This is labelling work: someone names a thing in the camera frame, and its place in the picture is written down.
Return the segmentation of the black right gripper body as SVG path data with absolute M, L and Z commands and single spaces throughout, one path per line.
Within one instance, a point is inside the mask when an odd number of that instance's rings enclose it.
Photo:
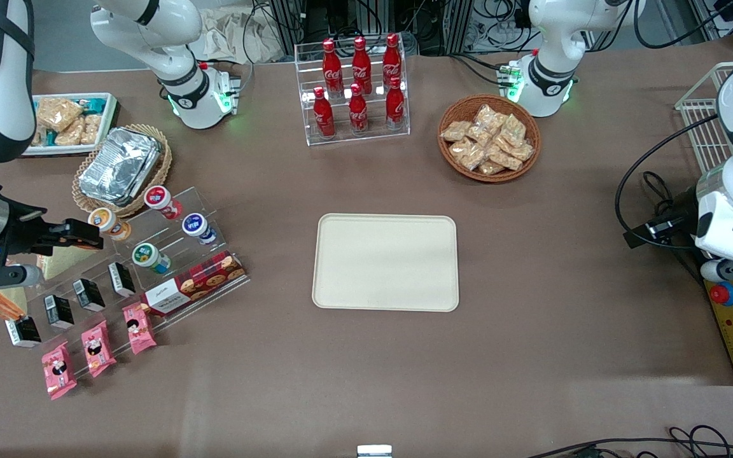
M 23 205 L 0 194 L 0 255 L 34 253 L 50 256 L 69 246 L 69 223 L 47 223 L 46 209 Z

